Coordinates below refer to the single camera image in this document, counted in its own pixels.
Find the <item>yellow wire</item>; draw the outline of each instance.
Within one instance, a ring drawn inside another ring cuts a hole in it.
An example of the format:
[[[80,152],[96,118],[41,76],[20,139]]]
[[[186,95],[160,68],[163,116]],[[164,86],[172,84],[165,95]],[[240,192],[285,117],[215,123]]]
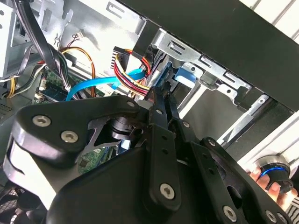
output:
[[[8,94],[7,98],[10,98],[14,93],[14,84],[15,84],[14,78],[12,78],[10,80],[10,82],[11,82],[11,87],[10,87],[10,91],[9,91],[9,94]]]
[[[91,68],[92,68],[92,78],[95,79],[96,78],[96,72],[95,72],[95,67],[94,67],[94,63],[93,63],[93,60],[92,58],[90,57],[90,55],[82,48],[79,48],[79,47],[69,47],[68,49],[62,51],[61,53],[62,54],[65,54],[66,52],[69,52],[69,51],[72,51],[72,50],[78,50],[80,52],[82,52],[83,54],[86,55],[86,57],[88,58],[88,60],[90,61],[91,63]],[[92,86],[92,97],[96,97],[96,92],[95,92],[95,87]]]
[[[132,78],[131,78],[131,77],[124,71],[124,69],[123,69],[122,66],[121,66],[121,63],[120,63],[119,60],[118,60],[118,55],[115,56],[115,62],[116,62],[116,65],[117,65],[118,67],[120,67],[119,69],[120,69],[121,73],[122,73],[126,78],[128,78],[128,79],[130,80],[130,82],[132,82],[134,85],[137,85],[137,86],[139,86],[139,87],[141,87],[141,88],[144,88],[144,89],[146,89],[146,90],[150,90],[149,87],[144,86],[144,85],[141,85],[140,83],[136,82],[134,79],[132,79]]]

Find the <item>black wire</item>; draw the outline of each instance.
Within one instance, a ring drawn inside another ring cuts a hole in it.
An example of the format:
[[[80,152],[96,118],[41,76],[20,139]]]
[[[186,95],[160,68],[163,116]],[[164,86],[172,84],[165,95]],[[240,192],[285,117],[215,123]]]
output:
[[[150,49],[151,49],[151,57],[152,57],[152,63],[151,63],[151,69],[153,70],[154,67],[154,50],[153,50],[153,45],[150,45]]]
[[[33,42],[42,59],[52,71],[59,71],[59,68],[57,67],[59,58],[57,55],[53,54],[50,49],[46,38],[33,15],[29,2],[27,0],[12,0],[12,2],[17,9],[17,15],[26,34]]]
[[[40,67],[42,67],[42,65],[37,65],[33,68],[28,81],[23,86],[21,86],[19,89],[15,90],[14,94],[21,92],[22,90],[26,89],[28,86],[30,86],[32,84],[32,82],[34,81],[34,75]]]

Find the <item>black bracket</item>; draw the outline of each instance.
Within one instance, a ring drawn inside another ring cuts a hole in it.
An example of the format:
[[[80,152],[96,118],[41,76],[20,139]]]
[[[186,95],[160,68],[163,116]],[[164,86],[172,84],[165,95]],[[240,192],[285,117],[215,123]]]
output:
[[[137,40],[136,45],[133,48],[132,55],[138,59],[142,59],[146,53],[146,50],[151,45],[154,37],[156,36],[159,27],[147,20],[145,27],[143,28],[140,37]]]

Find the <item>black panel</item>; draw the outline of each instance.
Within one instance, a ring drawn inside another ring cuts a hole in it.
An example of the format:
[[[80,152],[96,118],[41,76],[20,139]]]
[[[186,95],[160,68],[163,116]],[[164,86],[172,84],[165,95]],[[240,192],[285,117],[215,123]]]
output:
[[[119,0],[299,110],[299,46],[238,0]]]
[[[279,103],[275,103],[246,133],[231,144],[226,151],[234,160],[238,161],[291,115],[292,112],[290,110]]]

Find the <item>red wire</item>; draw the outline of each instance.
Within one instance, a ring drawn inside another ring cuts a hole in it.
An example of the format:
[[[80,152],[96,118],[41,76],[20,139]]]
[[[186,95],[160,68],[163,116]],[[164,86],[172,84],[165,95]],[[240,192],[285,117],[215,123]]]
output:
[[[123,75],[121,75],[121,73],[117,70],[116,65],[114,65],[114,72],[115,75],[118,79],[120,79],[123,83],[124,86],[129,87],[131,89],[133,89],[134,91],[142,94],[142,95],[146,95],[147,91],[142,90],[140,88],[138,88],[137,86],[133,85],[130,81],[128,81]]]
[[[142,58],[142,62],[145,64],[146,68],[147,68],[147,72],[146,72],[146,76],[147,77],[150,73],[151,73],[151,69],[150,69],[150,64],[148,62],[148,60],[146,60],[145,57]]]

